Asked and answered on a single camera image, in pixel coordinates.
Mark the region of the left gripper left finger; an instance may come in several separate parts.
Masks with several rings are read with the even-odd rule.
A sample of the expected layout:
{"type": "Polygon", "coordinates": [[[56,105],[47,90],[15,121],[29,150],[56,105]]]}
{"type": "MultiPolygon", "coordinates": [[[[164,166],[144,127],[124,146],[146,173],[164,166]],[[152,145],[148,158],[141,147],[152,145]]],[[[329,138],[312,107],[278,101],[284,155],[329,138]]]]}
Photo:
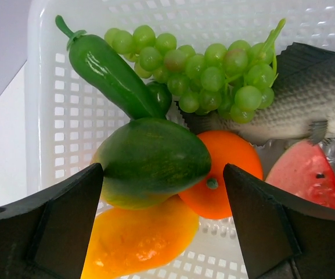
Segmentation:
{"type": "Polygon", "coordinates": [[[94,163],[0,206],[0,278],[80,278],[102,182],[94,163]]]}

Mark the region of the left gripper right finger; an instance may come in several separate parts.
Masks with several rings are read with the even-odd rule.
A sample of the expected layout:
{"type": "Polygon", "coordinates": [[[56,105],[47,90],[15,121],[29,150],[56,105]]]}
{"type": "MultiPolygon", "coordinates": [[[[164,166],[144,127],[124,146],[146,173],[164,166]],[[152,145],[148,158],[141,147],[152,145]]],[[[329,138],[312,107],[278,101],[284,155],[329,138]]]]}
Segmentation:
{"type": "Polygon", "coordinates": [[[232,164],[223,177],[249,278],[335,278],[335,209],[232,164]]]}

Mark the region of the green orange mango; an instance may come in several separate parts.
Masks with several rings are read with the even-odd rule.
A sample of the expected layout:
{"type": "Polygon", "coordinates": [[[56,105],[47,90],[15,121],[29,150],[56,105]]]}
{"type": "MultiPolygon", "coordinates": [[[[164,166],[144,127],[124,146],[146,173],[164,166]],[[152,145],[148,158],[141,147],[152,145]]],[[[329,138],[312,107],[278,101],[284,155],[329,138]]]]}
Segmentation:
{"type": "Polygon", "coordinates": [[[169,120],[143,118],[118,128],[95,152],[103,168],[101,198],[116,208],[158,205],[204,179],[211,170],[205,144],[169,120]]]}

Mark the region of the green chili pepper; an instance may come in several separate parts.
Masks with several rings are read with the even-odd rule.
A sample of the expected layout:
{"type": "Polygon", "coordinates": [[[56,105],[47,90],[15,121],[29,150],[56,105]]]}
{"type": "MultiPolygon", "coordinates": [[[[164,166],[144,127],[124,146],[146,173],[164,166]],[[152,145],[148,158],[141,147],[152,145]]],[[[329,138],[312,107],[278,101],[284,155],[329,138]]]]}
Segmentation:
{"type": "Polygon", "coordinates": [[[68,37],[66,50],[73,70],[88,84],[132,120],[166,118],[146,84],[102,37],[70,30],[61,15],[55,17],[55,25],[68,37]]]}

